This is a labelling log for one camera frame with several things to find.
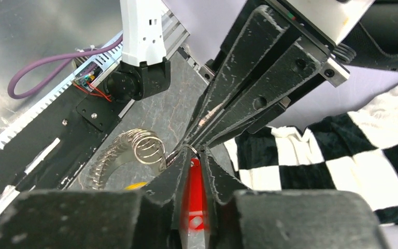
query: red object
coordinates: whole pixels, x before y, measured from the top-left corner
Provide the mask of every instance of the red object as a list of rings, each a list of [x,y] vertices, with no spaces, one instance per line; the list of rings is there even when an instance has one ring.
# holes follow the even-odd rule
[[[193,231],[204,230],[204,213],[202,207],[202,170],[198,159],[191,159],[190,167],[190,207],[188,227]]]

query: screw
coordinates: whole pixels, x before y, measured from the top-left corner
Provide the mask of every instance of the screw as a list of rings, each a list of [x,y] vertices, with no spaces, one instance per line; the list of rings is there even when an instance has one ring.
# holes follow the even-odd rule
[[[326,71],[324,71],[324,75],[328,78],[332,78],[335,75],[335,71],[333,71],[332,69],[327,69]]]

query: black and white checkered cloth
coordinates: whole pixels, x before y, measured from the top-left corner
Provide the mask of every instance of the black and white checkered cloth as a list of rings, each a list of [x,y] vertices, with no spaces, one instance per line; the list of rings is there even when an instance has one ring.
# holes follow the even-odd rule
[[[236,175],[254,190],[352,191],[382,224],[398,223],[398,86],[304,132],[264,128],[225,146]]]

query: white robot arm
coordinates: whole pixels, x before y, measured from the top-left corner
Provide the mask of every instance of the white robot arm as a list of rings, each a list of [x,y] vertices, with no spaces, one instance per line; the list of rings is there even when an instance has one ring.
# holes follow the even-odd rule
[[[120,0],[120,6],[125,35],[122,61],[137,67],[163,62],[167,52],[159,0]]]

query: coiled metal wire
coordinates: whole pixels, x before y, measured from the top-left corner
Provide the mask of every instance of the coiled metal wire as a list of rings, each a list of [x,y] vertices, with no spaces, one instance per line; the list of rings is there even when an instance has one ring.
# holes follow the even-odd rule
[[[156,175],[166,169],[164,144],[155,132],[133,129],[118,135],[90,167],[86,188],[104,189],[119,166],[134,160],[149,165]]]

